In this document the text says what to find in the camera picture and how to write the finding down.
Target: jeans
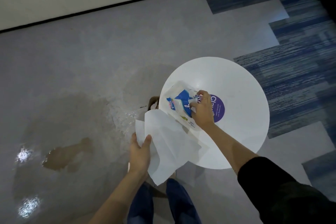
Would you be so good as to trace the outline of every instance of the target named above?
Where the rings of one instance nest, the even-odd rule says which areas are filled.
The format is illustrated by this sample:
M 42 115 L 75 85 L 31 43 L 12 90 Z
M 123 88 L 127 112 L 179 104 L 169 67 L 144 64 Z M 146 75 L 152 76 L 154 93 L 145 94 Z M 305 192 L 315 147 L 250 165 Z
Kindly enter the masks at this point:
M 201 224 L 196 209 L 181 184 L 174 179 L 167 180 L 166 194 L 170 211 L 177 224 Z M 129 209 L 128 224 L 152 224 L 154 216 L 153 197 L 147 186 L 142 184 Z

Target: gray floor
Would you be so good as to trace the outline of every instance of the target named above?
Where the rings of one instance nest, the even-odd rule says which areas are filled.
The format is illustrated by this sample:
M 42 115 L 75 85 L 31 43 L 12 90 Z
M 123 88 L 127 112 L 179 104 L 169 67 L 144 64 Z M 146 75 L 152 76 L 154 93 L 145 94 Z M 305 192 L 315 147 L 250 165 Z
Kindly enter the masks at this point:
M 0 35 L 0 222 L 52 224 L 95 211 L 126 173 L 134 121 L 170 73 L 194 58 L 277 46 L 269 23 L 285 18 L 279 0 L 218 14 L 206 0 L 147 0 Z M 297 159 L 287 143 L 305 145 L 298 134 L 324 143 Z M 42 167 L 50 150 L 85 137 L 95 152 L 80 156 L 78 171 Z M 316 123 L 267 139 L 260 152 L 309 184 L 302 161 L 334 149 Z M 182 169 L 204 223 L 260 223 L 231 169 Z M 156 223 L 172 222 L 167 201 L 155 209 Z

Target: hand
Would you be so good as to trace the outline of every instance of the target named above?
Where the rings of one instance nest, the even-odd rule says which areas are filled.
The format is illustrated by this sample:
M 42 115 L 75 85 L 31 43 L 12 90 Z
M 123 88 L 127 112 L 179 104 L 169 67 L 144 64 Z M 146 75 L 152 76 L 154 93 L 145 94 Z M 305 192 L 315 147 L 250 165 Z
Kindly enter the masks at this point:
M 215 124 L 213 120 L 211 96 L 204 90 L 200 90 L 197 95 L 202 95 L 202 99 L 200 103 L 190 103 L 190 107 L 196 108 L 196 112 L 192 112 L 191 117 L 195 120 L 196 124 L 204 130 L 208 125 Z
M 130 158 L 129 158 L 129 173 L 136 173 L 145 180 L 148 176 L 148 167 L 151 161 L 151 153 L 149 146 L 152 142 L 152 136 L 148 135 L 143 143 L 142 147 L 137 142 L 137 135 L 132 134 L 130 145 Z

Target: patterned carpet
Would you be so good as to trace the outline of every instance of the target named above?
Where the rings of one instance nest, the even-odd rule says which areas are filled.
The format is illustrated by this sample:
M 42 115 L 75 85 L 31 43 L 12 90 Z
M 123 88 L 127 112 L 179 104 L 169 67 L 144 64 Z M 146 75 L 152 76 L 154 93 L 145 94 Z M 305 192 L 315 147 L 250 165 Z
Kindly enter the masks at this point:
M 266 0 L 207 1 L 215 14 Z M 289 18 L 269 24 L 279 45 L 234 60 L 266 94 L 270 139 L 321 121 L 336 145 L 336 25 L 319 0 L 280 1 Z M 303 167 L 313 186 L 336 198 L 336 151 Z

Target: round purple label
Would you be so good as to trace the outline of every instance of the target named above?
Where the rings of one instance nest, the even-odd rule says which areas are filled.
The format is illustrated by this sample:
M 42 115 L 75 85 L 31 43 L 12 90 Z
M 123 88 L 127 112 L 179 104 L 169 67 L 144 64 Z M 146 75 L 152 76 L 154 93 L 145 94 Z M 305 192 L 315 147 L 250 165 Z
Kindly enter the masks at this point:
M 213 119 L 215 122 L 220 121 L 225 112 L 224 104 L 223 101 L 215 95 L 210 95 L 211 96 L 211 103 L 212 103 L 212 111 L 213 111 Z

